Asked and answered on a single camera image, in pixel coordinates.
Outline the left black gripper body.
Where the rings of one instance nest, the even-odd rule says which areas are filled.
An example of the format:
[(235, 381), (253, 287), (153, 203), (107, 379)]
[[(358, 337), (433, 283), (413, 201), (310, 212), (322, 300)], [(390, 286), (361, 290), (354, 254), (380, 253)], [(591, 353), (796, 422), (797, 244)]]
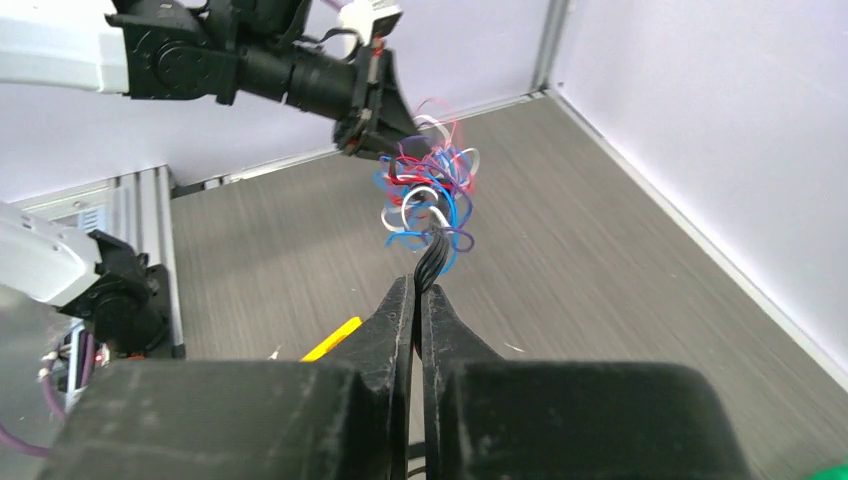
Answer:
[(334, 124), (336, 147), (344, 155), (365, 159), (396, 155), (399, 142), (419, 130), (397, 83), (394, 51), (363, 47), (352, 66), (352, 103), (349, 113)]

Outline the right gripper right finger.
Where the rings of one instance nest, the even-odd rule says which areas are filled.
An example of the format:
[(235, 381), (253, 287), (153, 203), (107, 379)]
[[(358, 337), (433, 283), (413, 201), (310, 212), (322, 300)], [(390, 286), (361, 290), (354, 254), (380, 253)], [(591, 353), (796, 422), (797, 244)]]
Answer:
[(443, 288), (421, 295), (421, 361), (426, 478), (440, 477), (439, 402), (453, 365), (459, 361), (498, 360), (500, 355), (456, 314)]

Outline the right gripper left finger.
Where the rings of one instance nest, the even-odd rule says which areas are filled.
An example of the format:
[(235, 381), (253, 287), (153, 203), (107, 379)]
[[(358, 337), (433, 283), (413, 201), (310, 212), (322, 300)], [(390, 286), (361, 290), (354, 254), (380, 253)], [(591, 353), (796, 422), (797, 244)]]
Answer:
[(357, 377), (339, 448), (341, 479), (407, 475), (414, 281), (397, 278), (375, 312), (334, 351)]

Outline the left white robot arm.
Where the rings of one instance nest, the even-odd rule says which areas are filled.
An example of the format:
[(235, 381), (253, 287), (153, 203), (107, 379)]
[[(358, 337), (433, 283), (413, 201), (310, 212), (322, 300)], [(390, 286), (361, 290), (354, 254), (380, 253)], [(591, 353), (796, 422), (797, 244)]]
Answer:
[(393, 1), (352, 1), (331, 36), (342, 58), (305, 34), (307, 1), (5, 1), (1, 79), (134, 100), (230, 105), (244, 91), (334, 123), (348, 156), (377, 159), (418, 134), (385, 40)]

